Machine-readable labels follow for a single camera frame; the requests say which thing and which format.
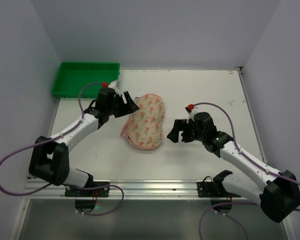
white table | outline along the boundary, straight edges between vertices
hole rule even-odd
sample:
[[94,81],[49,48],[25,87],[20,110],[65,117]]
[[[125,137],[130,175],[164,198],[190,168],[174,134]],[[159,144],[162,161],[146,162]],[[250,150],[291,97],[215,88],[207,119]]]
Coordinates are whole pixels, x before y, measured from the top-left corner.
[[[162,97],[166,114],[163,134],[171,131],[175,119],[185,119],[185,107],[211,102],[224,108],[232,118],[237,140],[261,159],[256,134],[237,71],[227,70],[121,70],[120,90],[132,98],[147,93]],[[90,99],[82,101],[87,107]],[[209,112],[218,130],[231,135],[226,116],[212,106],[200,106]],[[77,99],[61,99],[52,134],[58,133],[80,115]],[[131,147],[120,132],[128,117],[111,117],[98,131],[90,134],[70,153],[70,166],[88,172],[100,180],[202,180],[223,170],[242,174],[228,162],[205,150],[200,142],[172,143],[165,139],[153,151]]]

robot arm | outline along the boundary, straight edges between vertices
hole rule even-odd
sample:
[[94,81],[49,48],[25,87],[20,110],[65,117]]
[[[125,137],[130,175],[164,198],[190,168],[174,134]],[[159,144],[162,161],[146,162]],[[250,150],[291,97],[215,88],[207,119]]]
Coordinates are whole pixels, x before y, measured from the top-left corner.
[[[240,195],[260,205],[263,212],[277,223],[300,205],[298,185],[268,174],[268,172],[272,172],[295,180],[296,177],[290,171],[287,170],[282,173],[260,161],[241,146],[238,145],[239,149],[237,149],[234,139],[230,135],[217,130],[209,113],[196,112],[189,107],[185,109],[189,113],[189,118],[176,119],[167,138],[177,143],[179,132],[182,132],[182,142],[202,142],[207,151],[236,166],[248,177],[242,179],[231,171],[225,170],[213,178],[212,185],[209,187],[203,182],[204,190],[217,194],[233,193]],[[241,154],[242,152],[266,171],[260,170],[248,161]]]
[[[129,93],[126,91],[123,94],[126,103],[116,89],[101,88],[97,99],[84,110],[83,117],[79,117],[55,135],[40,136],[35,141],[36,144],[48,142],[33,148],[29,173],[56,186],[93,187],[92,175],[69,166],[69,153],[86,136],[101,128],[109,120],[109,116],[114,115],[115,118],[119,118],[139,110]],[[64,134],[74,128],[79,121],[81,124],[77,128],[69,134]]]

green tray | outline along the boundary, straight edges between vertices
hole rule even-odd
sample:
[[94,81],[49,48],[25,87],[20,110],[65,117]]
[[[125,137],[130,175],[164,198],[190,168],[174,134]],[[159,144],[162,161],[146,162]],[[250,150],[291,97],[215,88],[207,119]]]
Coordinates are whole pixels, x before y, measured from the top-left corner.
[[[70,62],[60,64],[52,87],[52,94],[60,98],[77,98],[81,89],[94,82],[111,83],[119,77],[117,62]],[[101,85],[88,87],[82,98],[94,99]]]

white wall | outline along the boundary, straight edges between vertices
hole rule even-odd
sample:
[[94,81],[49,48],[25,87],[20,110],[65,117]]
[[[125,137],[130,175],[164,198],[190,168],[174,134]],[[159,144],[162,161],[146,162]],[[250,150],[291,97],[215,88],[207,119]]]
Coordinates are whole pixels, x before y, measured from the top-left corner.
[[[0,158],[46,135],[56,107],[50,95],[60,59],[29,0],[0,0]],[[0,182],[22,192],[31,151],[7,160]],[[0,240],[9,238],[20,198],[0,192]]]
[[[282,0],[243,68],[268,162],[300,181],[300,0]],[[300,239],[300,213],[292,214]]]
[[32,0],[62,61],[243,66],[280,0]]

pink floral bag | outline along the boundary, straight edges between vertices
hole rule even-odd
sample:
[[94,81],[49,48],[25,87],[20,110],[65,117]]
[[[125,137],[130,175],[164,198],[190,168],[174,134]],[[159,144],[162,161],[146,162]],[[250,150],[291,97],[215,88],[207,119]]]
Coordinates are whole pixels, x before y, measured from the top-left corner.
[[148,151],[162,143],[162,122],[165,107],[162,98],[148,93],[137,100],[140,110],[130,115],[121,136],[136,149]]

